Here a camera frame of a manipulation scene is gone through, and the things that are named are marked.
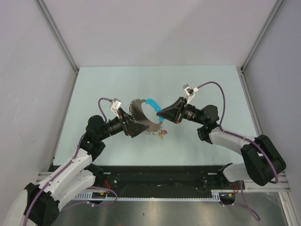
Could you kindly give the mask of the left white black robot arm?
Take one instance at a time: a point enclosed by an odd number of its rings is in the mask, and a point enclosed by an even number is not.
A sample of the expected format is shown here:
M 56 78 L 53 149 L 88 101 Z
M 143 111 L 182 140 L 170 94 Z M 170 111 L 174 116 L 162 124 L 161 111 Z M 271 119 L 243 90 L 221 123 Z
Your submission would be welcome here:
M 105 148 L 103 140 L 120 132 L 134 138 L 147 129 L 147 125 L 137 122 L 122 108 L 113 120 L 104 121 L 100 115 L 90 117 L 74 154 L 37 185 L 29 183 L 25 187 L 27 206 L 22 225 L 28 221 L 38 226 L 52 225 L 73 197 L 89 187 L 103 185 L 100 168 L 93 164 Z

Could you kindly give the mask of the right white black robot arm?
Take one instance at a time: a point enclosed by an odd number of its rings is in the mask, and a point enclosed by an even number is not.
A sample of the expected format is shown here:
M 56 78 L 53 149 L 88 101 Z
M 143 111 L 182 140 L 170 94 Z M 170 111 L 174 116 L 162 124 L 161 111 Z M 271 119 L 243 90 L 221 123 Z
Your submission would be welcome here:
M 187 103 L 184 97 L 157 112 L 157 116 L 175 124 L 183 119 L 202 126 L 197 129 L 201 141 L 219 145 L 242 156 L 243 163 L 228 163 L 218 170 L 217 184 L 228 189 L 235 181 L 252 180 L 259 186 L 277 183 L 278 175 L 286 169 L 286 163 L 271 139 L 266 135 L 246 137 L 221 129 L 218 124 L 218 108 L 207 105 L 198 109 Z

